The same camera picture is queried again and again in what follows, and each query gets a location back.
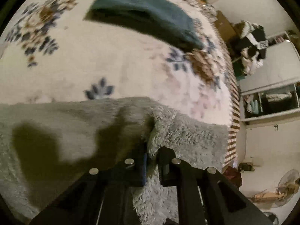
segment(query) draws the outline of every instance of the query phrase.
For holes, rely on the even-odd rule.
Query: floral bedsheet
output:
[[[231,125],[218,36],[196,0],[168,0],[197,27],[219,65],[207,85],[179,49],[146,34],[86,19],[94,0],[26,0],[0,37],[0,103],[150,97],[202,122]]]

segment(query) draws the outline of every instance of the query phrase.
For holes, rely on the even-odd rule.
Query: white wall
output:
[[[296,26],[277,0],[219,0],[213,4],[231,23],[247,20],[262,25],[266,35]]]
[[[263,127],[247,128],[246,157],[263,160],[261,167],[254,172],[242,173],[243,185],[240,191],[247,197],[268,190],[274,191],[282,176],[291,169],[300,171],[300,120],[270,123]],[[274,208],[269,205],[258,205],[263,211],[275,213],[280,224],[287,218],[300,192],[284,206]]]

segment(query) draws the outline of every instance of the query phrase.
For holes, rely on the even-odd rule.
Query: teal cloth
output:
[[[166,0],[95,0],[88,15],[150,34],[185,52],[203,48],[192,18]]]

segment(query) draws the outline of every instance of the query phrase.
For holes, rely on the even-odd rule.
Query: metal rivet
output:
[[[132,165],[134,163],[134,160],[132,158],[128,158],[125,160],[125,164]]]
[[[181,163],[181,160],[179,158],[173,158],[172,163],[173,164],[179,164],[179,163]]]
[[[91,168],[90,171],[89,171],[89,173],[92,174],[92,175],[95,175],[95,174],[97,174],[98,172],[99,172],[98,168],[95,168],[95,167],[94,167],[94,168]]]
[[[210,166],[210,167],[207,169],[207,172],[209,172],[209,173],[211,173],[211,174],[215,174],[215,173],[217,172],[217,170],[216,170],[214,167]]]

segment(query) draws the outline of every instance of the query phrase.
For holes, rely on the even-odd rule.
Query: furry blanket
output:
[[[205,124],[149,98],[0,105],[0,193],[22,221],[92,167],[107,169],[141,139],[153,158],[161,146],[198,168],[222,168],[227,126]],[[133,192],[142,224],[178,220],[175,188],[147,185]]]

